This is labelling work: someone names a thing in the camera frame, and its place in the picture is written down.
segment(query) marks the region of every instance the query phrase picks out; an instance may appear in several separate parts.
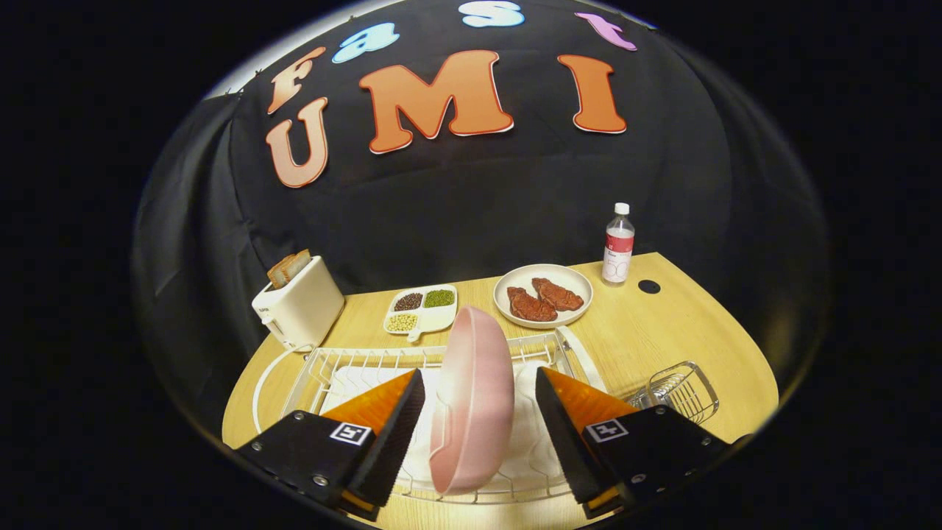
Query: toaster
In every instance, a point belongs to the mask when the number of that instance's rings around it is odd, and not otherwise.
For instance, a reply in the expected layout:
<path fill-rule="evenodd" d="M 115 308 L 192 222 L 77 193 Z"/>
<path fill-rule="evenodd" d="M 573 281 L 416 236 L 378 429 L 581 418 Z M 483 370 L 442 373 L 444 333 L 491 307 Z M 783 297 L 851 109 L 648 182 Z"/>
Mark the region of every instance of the toaster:
<path fill-rule="evenodd" d="M 344 295 L 320 256 L 281 289 L 271 283 L 252 300 L 262 324 L 286 349 L 317 348 L 344 306 Z"/>

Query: wooden table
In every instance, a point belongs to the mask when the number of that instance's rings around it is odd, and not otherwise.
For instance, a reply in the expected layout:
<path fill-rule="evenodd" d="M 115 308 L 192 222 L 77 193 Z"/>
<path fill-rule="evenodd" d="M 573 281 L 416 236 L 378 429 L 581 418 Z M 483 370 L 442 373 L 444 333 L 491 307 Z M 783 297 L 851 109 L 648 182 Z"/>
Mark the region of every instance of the wooden table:
<path fill-rule="evenodd" d="M 593 284 L 592 305 L 569 328 L 580 339 L 609 389 L 618 397 L 653 373 L 692 360 L 706 374 L 720 400 L 702 426 L 726 442 L 756 431 L 778 406 L 769 364 L 739 323 L 705 290 L 657 253 L 634 256 L 628 279 L 617 288 L 602 282 L 601 262 L 575 265 Z M 545 333 L 511 323 L 497 310 L 493 292 L 499 277 L 456 282 L 459 306 L 475 306 L 497 318 L 508 339 Z M 648 294 L 638 282 L 654 280 Z M 321 344 L 332 348 L 403 348 L 447 344 L 448 330 L 423 334 L 416 344 L 382 330 L 398 290 L 353 294 Z M 284 348 L 269 335 L 246 366 L 229 398 L 222 440 L 237 448 L 256 436 L 252 395 L 262 372 Z M 264 430 L 280 419 L 282 406 L 303 364 L 303 354 L 283 358 L 259 394 Z M 575 528 L 586 524 L 571 494 L 512 505 L 455 505 L 392 495 L 375 524 L 382 528 Z"/>

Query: plastic bottle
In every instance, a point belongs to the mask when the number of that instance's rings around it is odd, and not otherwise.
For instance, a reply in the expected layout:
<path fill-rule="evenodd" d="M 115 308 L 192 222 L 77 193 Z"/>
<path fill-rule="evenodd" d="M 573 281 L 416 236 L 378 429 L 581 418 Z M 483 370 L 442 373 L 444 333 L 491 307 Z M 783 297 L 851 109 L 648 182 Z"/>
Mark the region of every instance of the plastic bottle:
<path fill-rule="evenodd" d="M 618 287 L 628 278 L 631 251 L 635 247 L 635 227 L 626 215 L 630 208 L 615 203 L 615 219 L 605 229 L 605 255 L 602 258 L 602 279 L 606 285 Z"/>

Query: wire dish rack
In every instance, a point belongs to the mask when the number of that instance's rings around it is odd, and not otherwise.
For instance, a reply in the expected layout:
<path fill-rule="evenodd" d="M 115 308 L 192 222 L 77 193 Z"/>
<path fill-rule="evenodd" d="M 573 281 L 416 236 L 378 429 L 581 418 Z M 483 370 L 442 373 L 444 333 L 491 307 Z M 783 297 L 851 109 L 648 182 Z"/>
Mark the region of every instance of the wire dish rack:
<path fill-rule="evenodd" d="M 626 401 L 636 408 L 666 405 L 697 424 L 709 420 L 720 408 L 713 386 L 691 360 L 655 373 Z"/>
<path fill-rule="evenodd" d="M 536 371 L 548 366 L 583 382 L 601 386 L 601 378 L 565 326 L 552 333 L 509 339 L 514 374 L 514 411 L 510 447 L 497 474 L 484 487 L 465 495 L 435 491 L 429 467 L 431 415 L 445 346 L 397 349 L 316 348 L 304 362 L 284 403 L 282 416 L 303 409 L 326 412 L 412 369 L 422 371 L 426 403 L 403 459 L 393 493 L 454 504 L 508 504 L 564 495 L 570 491 L 540 408 Z"/>

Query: raw meat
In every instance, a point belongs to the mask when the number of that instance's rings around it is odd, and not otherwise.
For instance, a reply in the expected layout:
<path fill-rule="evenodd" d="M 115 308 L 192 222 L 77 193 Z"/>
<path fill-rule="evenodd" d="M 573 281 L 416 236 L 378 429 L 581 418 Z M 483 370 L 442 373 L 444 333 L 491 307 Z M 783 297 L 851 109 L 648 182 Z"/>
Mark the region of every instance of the raw meat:
<path fill-rule="evenodd" d="M 511 299 L 511 314 L 518 319 L 533 322 L 556 320 L 556 309 L 546 302 L 533 298 L 524 289 L 508 287 L 507 297 Z"/>
<path fill-rule="evenodd" d="M 557 311 L 575 311 L 585 304 L 581 296 L 546 278 L 533 278 L 533 288 L 541 301 L 550 304 Z"/>

